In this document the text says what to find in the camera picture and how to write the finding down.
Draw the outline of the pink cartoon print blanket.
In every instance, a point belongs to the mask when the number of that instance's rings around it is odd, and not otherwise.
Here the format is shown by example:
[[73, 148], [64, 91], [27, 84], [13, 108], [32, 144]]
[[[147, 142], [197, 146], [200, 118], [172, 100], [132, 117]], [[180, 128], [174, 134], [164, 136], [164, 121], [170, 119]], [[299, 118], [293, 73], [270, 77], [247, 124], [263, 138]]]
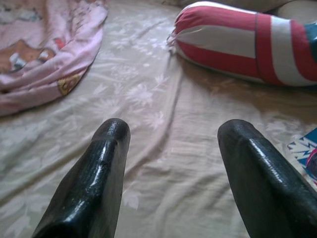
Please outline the pink cartoon print blanket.
[[100, 49], [107, 0], [0, 0], [0, 117], [67, 95]]

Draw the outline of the colourful comic book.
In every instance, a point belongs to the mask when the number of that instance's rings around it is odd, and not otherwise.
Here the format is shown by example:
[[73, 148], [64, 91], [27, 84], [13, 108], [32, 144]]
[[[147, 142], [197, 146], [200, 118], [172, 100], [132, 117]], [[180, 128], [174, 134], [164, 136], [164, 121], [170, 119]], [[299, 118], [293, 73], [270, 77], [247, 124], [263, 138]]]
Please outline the colourful comic book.
[[287, 145], [290, 155], [300, 164], [317, 188], [317, 127]]

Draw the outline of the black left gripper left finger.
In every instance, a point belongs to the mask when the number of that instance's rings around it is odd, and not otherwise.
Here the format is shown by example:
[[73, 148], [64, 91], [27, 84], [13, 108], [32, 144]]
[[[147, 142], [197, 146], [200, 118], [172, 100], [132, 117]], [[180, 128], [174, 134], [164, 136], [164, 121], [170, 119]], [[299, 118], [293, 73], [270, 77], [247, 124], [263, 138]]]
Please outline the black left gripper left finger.
[[102, 123], [61, 180], [32, 238], [114, 238], [129, 144], [125, 121]]

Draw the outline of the beige floral pillow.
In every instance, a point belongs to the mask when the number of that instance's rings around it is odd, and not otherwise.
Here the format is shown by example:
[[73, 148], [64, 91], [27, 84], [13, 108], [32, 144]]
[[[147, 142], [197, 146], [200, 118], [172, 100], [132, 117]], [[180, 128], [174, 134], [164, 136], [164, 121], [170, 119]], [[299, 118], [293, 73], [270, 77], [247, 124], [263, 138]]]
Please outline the beige floral pillow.
[[215, 2], [246, 10], [267, 12], [293, 0], [159, 0], [162, 4], [185, 7], [198, 1]]

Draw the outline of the beige floral bed sheet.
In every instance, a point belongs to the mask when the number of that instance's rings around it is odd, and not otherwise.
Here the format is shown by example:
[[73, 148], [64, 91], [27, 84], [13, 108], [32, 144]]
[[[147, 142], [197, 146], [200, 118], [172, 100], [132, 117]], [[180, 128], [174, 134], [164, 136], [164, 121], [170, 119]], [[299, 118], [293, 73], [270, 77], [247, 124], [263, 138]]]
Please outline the beige floral bed sheet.
[[56, 188], [109, 118], [131, 141], [115, 238], [248, 238], [217, 142], [252, 123], [284, 156], [317, 128], [317, 89], [227, 77], [172, 55], [179, 9], [110, 0], [97, 58], [62, 99], [0, 119], [0, 238], [30, 238]]

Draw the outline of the plain white pillow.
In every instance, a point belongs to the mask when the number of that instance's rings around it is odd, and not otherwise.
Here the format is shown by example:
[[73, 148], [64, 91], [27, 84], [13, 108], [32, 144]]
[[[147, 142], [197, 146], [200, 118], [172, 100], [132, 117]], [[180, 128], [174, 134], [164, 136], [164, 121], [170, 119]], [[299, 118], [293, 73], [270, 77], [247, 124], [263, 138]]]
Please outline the plain white pillow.
[[303, 23], [317, 21], [317, 0], [293, 0], [279, 7], [276, 16]]

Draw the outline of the red white striped bolster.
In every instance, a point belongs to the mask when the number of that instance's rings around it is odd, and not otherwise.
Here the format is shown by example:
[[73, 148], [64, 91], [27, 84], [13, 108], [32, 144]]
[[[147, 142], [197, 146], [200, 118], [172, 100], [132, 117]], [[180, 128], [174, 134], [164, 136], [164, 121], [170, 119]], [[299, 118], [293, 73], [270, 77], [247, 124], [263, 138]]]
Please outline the red white striped bolster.
[[317, 85], [317, 23], [199, 1], [180, 11], [167, 42], [188, 61], [233, 77]]

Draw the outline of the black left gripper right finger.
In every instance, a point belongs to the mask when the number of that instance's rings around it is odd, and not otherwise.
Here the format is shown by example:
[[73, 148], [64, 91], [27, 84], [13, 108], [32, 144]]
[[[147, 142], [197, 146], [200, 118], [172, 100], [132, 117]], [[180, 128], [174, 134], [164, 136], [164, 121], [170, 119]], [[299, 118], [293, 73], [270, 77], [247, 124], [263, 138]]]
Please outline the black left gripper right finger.
[[250, 238], [317, 238], [317, 192], [269, 140], [241, 119], [217, 139]]

